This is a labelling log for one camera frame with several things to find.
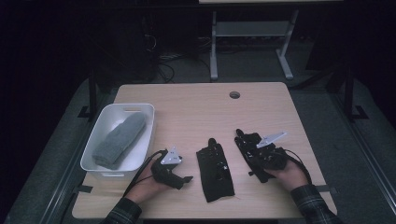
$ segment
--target dark floor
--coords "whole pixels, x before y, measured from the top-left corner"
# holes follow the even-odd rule
[[[1,158],[2,183],[7,183],[1,185],[2,216],[13,204],[7,223],[96,223],[98,220],[76,220],[70,214],[73,188],[84,176],[78,157],[94,124],[94,120],[79,116],[81,108],[89,105],[87,77],[91,67],[80,45],[84,40],[74,31],[77,20],[67,20],[76,16],[75,11],[47,1],[4,1],[0,8],[6,9],[1,15],[8,20],[0,23],[6,31],[1,36],[1,52],[7,56],[1,60],[2,74],[11,74],[1,82],[1,99],[7,105],[2,110],[2,123],[7,127],[4,130],[10,130],[1,134],[8,155]],[[368,119],[352,123],[346,119],[342,111],[344,89],[326,91],[331,76],[290,94],[326,181],[337,189],[333,198],[338,215],[346,223],[395,223],[395,211],[386,196],[389,189],[395,194],[392,186],[396,183],[396,117],[392,113],[396,82],[389,55],[394,49],[391,34],[395,28],[380,23],[394,21],[390,13],[394,5],[361,8],[365,10],[355,11],[365,25],[354,26],[354,32],[364,35],[358,35],[363,38],[356,41],[357,46],[363,48],[355,48],[356,61],[351,66],[357,78],[353,112],[357,114],[356,105],[360,105]],[[218,82],[281,81],[292,87],[320,74],[320,69],[307,70],[306,65],[312,60],[313,44],[320,49],[326,45],[306,38],[304,29],[296,34],[288,51],[294,80],[283,77],[276,60],[274,49],[281,40],[265,39],[253,46],[224,42],[219,51]],[[210,81],[207,50],[164,48],[161,55],[169,59],[179,53],[188,53],[188,57],[160,65],[161,72],[155,73],[151,83]],[[106,92],[99,91],[99,109],[111,104],[116,93],[117,88],[111,86]]]

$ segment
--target black fabric item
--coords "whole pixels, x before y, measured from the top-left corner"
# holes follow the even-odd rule
[[[196,154],[206,201],[211,203],[221,197],[234,196],[230,168],[221,145],[211,138],[209,146]]]

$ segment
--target gray carpet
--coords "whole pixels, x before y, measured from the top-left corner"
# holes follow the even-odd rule
[[[296,85],[317,73],[304,70],[311,47],[311,43],[290,45],[287,57],[295,75],[294,80],[283,77],[271,48],[220,54],[218,82],[282,81],[288,86]],[[175,69],[173,80],[176,83],[209,82],[208,53],[201,54],[200,59],[187,58],[168,63]],[[171,75],[167,67],[162,66],[162,69],[166,75]],[[350,124],[338,104],[342,93],[327,93],[324,89],[327,80],[325,77],[303,91],[290,93],[321,171],[328,185],[333,188],[332,196],[338,216],[345,223],[396,223],[396,216],[363,156],[354,128],[375,150],[376,159],[393,185],[396,183],[393,173],[396,165],[392,161],[396,158],[396,132],[374,104],[370,92],[358,81],[355,85],[355,105],[361,105],[369,119]],[[163,79],[157,76],[153,83],[163,83]],[[100,107],[110,104],[116,93],[117,89],[110,94],[98,92]],[[79,158],[94,124],[94,121],[78,118],[80,109],[88,104],[88,82],[85,81],[71,100],[12,207],[7,223],[99,222],[71,216],[75,200],[73,189],[85,175],[79,167]],[[304,221],[280,220],[279,223]]]

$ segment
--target folded towel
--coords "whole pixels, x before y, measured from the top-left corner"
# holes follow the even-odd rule
[[[93,151],[92,157],[97,165],[115,170],[122,152],[132,144],[146,124],[145,114],[135,112],[111,131],[105,140]]]

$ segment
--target dark background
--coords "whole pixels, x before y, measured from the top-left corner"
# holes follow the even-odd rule
[[[196,36],[210,35],[207,11],[155,11],[150,14],[154,15],[151,20],[141,26],[147,11],[82,9],[91,6],[96,7],[97,3],[0,0],[0,221],[18,196],[74,92],[92,70],[101,91],[122,83],[147,83],[155,76],[151,68],[156,61],[155,55],[147,55],[136,46],[145,44],[143,33],[156,35],[159,44],[174,45],[191,53]],[[317,40],[308,64],[310,69],[325,69],[339,61],[348,64],[394,127],[395,9],[391,1],[346,2],[331,12],[306,8],[300,13],[293,35],[294,39],[311,36]],[[312,14],[308,17],[307,13],[314,13],[318,19],[310,20]],[[235,15],[235,11],[224,15]],[[106,50],[97,48],[90,38],[106,42]],[[111,54],[117,59],[109,59],[108,50],[113,50]],[[110,76],[109,71],[116,72]]]

